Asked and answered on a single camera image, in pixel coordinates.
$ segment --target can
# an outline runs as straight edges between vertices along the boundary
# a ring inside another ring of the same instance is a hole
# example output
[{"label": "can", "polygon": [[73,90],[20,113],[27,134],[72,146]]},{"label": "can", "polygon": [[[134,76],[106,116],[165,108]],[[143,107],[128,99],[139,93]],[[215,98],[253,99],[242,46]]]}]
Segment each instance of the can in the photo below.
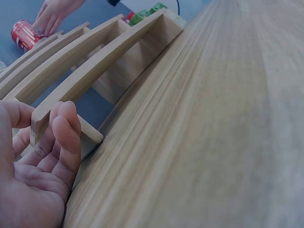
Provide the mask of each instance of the can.
[{"label": "can", "polygon": [[0,74],[3,72],[8,66],[0,60]]},{"label": "can", "polygon": [[13,26],[11,38],[20,49],[27,52],[47,37],[36,32],[27,20],[20,20]]}]

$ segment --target person's hand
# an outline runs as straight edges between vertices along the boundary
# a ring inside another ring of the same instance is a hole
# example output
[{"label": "person's hand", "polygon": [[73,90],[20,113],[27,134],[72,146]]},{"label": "person's hand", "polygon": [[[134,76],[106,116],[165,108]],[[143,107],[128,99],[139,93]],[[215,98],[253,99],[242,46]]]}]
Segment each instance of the person's hand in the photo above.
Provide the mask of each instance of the person's hand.
[{"label": "person's hand", "polygon": [[33,24],[34,28],[42,27],[42,32],[52,35],[61,22],[78,9],[86,0],[46,0]]},{"label": "person's hand", "polygon": [[[0,227],[59,227],[79,169],[81,126],[72,102],[54,105],[33,151],[14,162],[29,144],[33,110],[0,101]],[[22,128],[14,138],[12,128]]]}]

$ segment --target black cable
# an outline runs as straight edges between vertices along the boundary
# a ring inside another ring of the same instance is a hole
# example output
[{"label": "black cable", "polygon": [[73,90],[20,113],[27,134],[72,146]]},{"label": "black cable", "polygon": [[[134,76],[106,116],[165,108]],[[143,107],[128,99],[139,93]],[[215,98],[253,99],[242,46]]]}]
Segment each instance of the black cable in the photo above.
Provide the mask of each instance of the black cable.
[{"label": "black cable", "polygon": [[180,3],[179,3],[179,0],[176,0],[176,2],[177,2],[177,8],[178,8],[178,15],[180,15]]}]

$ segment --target wooden rack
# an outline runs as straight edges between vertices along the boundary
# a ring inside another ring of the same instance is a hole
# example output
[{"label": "wooden rack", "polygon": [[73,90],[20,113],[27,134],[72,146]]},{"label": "wooden rack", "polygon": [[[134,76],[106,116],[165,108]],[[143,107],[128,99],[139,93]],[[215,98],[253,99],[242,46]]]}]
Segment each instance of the wooden rack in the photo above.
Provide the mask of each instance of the wooden rack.
[{"label": "wooden rack", "polygon": [[[116,104],[185,26],[185,21],[168,9],[161,9],[134,27],[122,18],[118,15],[94,29],[85,23],[64,35],[62,31],[56,33],[0,74],[0,99],[31,105],[64,73],[73,70],[33,112],[31,146],[36,145],[48,126],[49,113],[56,102],[75,101],[92,86]],[[103,136],[80,116],[79,120],[84,159]]]}]

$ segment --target fingernail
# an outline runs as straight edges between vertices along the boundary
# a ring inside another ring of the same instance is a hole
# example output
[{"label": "fingernail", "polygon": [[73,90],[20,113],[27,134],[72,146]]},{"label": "fingernail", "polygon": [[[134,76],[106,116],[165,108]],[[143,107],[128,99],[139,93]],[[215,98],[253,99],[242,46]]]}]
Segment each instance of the fingernail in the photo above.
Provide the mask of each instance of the fingernail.
[{"label": "fingernail", "polygon": [[74,102],[73,102],[73,101],[67,101],[67,103],[72,104],[72,105],[73,105],[73,107],[74,107],[74,109],[76,110],[76,106],[75,106],[75,104],[74,104]]}]

